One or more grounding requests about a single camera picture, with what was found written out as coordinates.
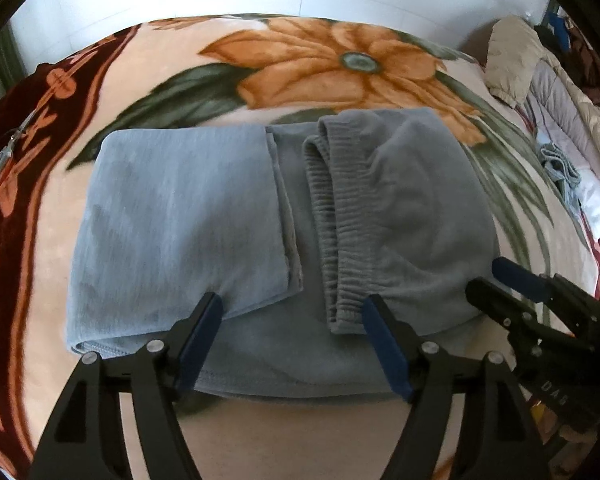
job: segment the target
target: metal bolt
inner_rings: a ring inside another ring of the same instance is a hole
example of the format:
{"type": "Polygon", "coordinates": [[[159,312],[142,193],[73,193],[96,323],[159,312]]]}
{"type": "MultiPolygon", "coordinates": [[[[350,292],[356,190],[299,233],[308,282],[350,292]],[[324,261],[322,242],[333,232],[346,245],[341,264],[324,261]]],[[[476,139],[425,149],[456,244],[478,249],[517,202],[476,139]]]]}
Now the metal bolt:
{"type": "Polygon", "coordinates": [[[489,352],[487,354],[487,359],[495,365],[501,365],[504,362],[504,356],[496,351],[489,352]]]}
{"type": "Polygon", "coordinates": [[[155,354],[156,352],[161,351],[164,348],[164,342],[159,339],[152,339],[146,344],[146,349],[155,354]]]}
{"type": "Polygon", "coordinates": [[[440,350],[438,343],[434,343],[433,341],[425,341],[422,343],[421,348],[425,354],[437,354],[440,350]]]}
{"type": "Polygon", "coordinates": [[[82,356],[82,362],[86,365],[91,365],[98,360],[98,354],[96,352],[87,352],[82,356]]]}

